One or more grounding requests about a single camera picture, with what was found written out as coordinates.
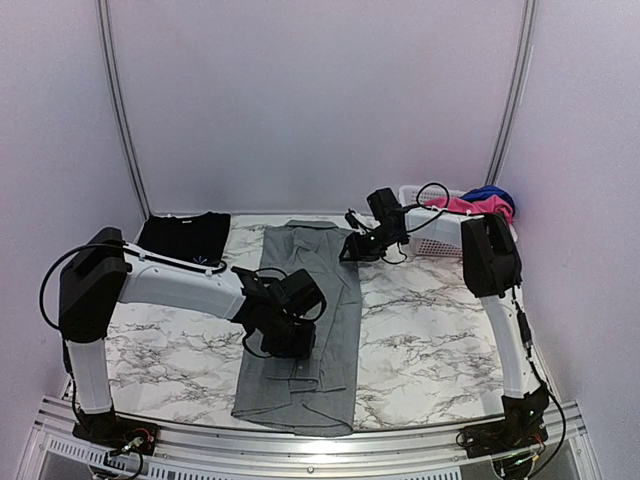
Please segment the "grey garment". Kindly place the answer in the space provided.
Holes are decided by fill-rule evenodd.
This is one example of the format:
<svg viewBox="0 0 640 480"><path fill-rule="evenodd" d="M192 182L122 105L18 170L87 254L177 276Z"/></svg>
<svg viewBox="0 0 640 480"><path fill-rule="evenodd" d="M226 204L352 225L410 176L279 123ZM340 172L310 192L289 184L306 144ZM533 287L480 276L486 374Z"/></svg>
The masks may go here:
<svg viewBox="0 0 640 480"><path fill-rule="evenodd" d="M353 431L362 294L339 255L349 231L291 220L263 234L257 270L235 268L246 334L234 418L296 435Z"/></svg>

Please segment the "black t-shirt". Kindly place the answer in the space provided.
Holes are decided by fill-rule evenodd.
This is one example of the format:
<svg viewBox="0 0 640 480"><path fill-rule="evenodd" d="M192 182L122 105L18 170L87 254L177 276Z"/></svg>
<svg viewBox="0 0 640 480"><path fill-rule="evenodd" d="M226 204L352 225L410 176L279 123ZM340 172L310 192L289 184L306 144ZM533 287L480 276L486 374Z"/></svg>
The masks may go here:
<svg viewBox="0 0 640 480"><path fill-rule="evenodd" d="M136 244L165 257L215 266L222 260L230 227L231 215L228 213L151 216L145 221Z"/></svg>

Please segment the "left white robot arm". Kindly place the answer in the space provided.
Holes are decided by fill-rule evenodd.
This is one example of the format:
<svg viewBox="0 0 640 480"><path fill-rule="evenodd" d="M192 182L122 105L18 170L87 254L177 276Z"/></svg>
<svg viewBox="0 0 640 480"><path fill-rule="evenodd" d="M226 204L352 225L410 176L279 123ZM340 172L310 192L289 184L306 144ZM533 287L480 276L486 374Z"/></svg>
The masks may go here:
<svg viewBox="0 0 640 480"><path fill-rule="evenodd" d="M307 359L316 323L327 300L305 269L286 273L187 262L142 249L106 227L88 243L56 259L45 273L38 301L45 301L51 278L58 279L58 313L43 320L63 340L86 426L106 445L125 438L126 423L113 413L106 337L117 304L160 305L212 315L259 333L261 356Z"/></svg>

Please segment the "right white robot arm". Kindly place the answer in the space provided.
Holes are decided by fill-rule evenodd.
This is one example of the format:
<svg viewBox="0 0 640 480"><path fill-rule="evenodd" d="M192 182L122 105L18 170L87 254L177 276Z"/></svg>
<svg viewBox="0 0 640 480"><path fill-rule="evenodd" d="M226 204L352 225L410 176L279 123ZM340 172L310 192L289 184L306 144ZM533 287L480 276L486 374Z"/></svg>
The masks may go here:
<svg viewBox="0 0 640 480"><path fill-rule="evenodd" d="M500 214L461 214L443 207L395 206L374 210L367 227L350 210L354 228L340 253L343 262L382 260L393 244L412 237L452 243L462 252L463 279L490 321L503 372L504 417L463 430L463 443L485 451L522 448L544 440L548 388L536 370L533 339L522 301L522 262L507 220Z"/></svg>

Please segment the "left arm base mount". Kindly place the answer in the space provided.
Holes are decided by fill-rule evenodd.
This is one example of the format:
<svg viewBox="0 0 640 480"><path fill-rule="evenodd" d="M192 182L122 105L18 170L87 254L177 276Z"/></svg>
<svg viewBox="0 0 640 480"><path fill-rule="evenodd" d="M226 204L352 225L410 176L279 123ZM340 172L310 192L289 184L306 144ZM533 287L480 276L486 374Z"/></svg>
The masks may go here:
<svg viewBox="0 0 640 480"><path fill-rule="evenodd" d="M72 430L75 438L105 446L117 454L139 452L152 455L156 448L159 426L155 423L120 417L98 415L76 423Z"/></svg>

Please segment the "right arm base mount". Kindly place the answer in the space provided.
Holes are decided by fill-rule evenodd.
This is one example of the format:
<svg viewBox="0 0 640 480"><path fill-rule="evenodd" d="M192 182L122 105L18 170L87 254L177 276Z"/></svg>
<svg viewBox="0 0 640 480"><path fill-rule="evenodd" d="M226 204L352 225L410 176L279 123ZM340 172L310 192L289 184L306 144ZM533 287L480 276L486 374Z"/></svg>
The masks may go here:
<svg viewBox="0 0 640 480"><path fill-rule="evenodd" d="M468 458L502 454L529 446L540 446L548 440L546 425L536 420L529 426L510 424L507 420L466 426L456 436L456 444Z"/></svg>

